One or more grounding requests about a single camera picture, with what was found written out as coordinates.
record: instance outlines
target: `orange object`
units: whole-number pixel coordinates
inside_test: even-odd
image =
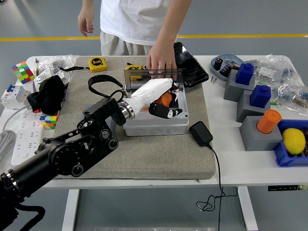
[[[264,134],[269,134],[281,119],[282,117],[279,112],[269,109],[257,123],[257,129]]]
[[[155,100],[154,103],[162,104],[166,107],[169,107],[171,101],[172,101],[172,95],[169,91],[167,91],[165,94],[163,94],[157,100]]]

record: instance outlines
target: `white t-shirt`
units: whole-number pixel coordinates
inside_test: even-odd
[[[102,0],[101,30],[126,42],[154,45],[168,5],[169,0]]]

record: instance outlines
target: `blue container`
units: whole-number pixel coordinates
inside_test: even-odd
[[[308,128],[308,120],[282,119],[278,123],[281,134],[288,128],[301,129],[303,127]],[[276,154],[276,161],[280,167],[308,165],[308,157],[289,157],[283,141],[274,148],[274,151]]]

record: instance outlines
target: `rubik's cube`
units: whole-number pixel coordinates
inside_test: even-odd
[[[42,126],[46,129],[46,130],[54,130],[56,129],[56,125],[59,119],[59,113],[60,111],[56,112],[53,115],[47,115],[42,113],[39,120],[42,123]]]
[[[22,63],[12,66],[12,69],[22,84],[25,84],[31,80],[34,80],[35,78],[34,74],[30,70],[26,62],[22,62]]]

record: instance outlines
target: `tape measure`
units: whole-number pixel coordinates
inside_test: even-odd
[[[134,64],[130,64],[127,63],[128,66],[125,68],[126,70],[142,70],[142,66],[141,65],[134,65]],[[142,80],[142,76],[130,76],[130,80],[131,81],[140,81]]]
[[[103,57],[93,57],[89,60],[89,68],[91,72],[100,72],[107,70],[106,60]]]

